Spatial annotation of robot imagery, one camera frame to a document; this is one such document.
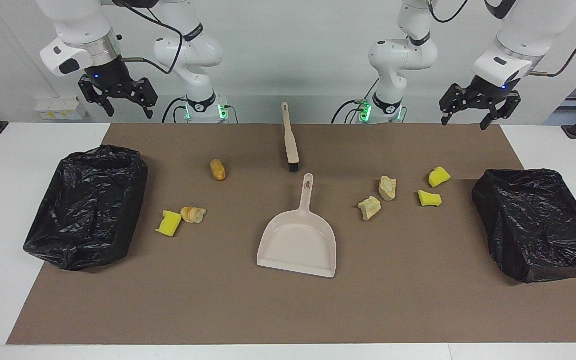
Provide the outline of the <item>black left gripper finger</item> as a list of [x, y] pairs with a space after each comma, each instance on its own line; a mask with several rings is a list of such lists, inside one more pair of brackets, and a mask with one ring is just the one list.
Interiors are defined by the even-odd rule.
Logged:
[[467, 92], [468, 88], [464, 88], [459, 84], [454, 83], [444, 93], [442, 98], [439, 100], [439, 109], [442, 112], [442, 126], [448, 125], [454, 114], [469, 109]]
[[481, 102], [485, 105], [484, 109], [488, 110], [488, 114], [480, 122], [480, 130], [485, 131], [496, 120], [510, 118], [521, 101], [519, 92], [510, 92], [503, 99], [485, 96]]

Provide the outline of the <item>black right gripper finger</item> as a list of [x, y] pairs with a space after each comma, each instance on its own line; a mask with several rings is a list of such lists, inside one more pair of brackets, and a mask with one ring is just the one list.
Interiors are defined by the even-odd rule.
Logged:
[[151, 120], [154, 116], [153, 108], [157, 105], [158, 94], [156, 93], [150, 80], [141, 78], [131, 82], [130, 101], [142, 108], [147, 119]]
[[97, 104], [103, 108], [109, 117], [114, 116], [115, 109], [110, 100], [108, 100], [108, 94], [105, 91], [98, 92], [98, 89], [93, 84], [89, 76], [82, 75], [77, 84], [80, 88], [80, 91], [82, 92], [84, 99], [89, 104]]

